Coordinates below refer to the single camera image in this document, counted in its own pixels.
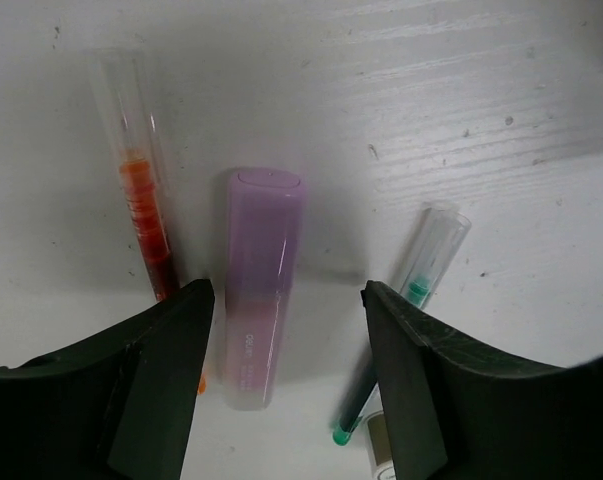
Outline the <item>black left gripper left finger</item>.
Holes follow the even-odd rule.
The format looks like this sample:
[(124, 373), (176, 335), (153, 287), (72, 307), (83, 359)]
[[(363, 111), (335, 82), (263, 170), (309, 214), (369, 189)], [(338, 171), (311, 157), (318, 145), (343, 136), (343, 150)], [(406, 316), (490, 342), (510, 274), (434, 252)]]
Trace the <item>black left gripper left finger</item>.
[(0, 479), (177, 479), (215, 294), (198, 279), (125, 321), (0, 367)]

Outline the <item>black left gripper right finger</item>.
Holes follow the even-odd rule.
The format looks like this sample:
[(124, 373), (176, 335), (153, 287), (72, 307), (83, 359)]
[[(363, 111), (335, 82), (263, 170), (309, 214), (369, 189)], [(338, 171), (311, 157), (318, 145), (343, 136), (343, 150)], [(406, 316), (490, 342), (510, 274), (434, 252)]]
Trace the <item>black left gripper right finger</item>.
[(603, 479), (603, 356), (528, 360), (378, 281), (362, 300), (398, 478)]

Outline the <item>purple highlighter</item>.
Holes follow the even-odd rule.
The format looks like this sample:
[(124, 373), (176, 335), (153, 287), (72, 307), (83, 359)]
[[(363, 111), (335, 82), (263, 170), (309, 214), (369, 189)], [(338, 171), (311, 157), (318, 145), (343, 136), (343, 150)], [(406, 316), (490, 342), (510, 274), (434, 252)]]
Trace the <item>purple highlighter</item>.
[(305, 210), (299, 176), (243, 168), (228, 182), (224, 386), (228, 403), (271, 402)]

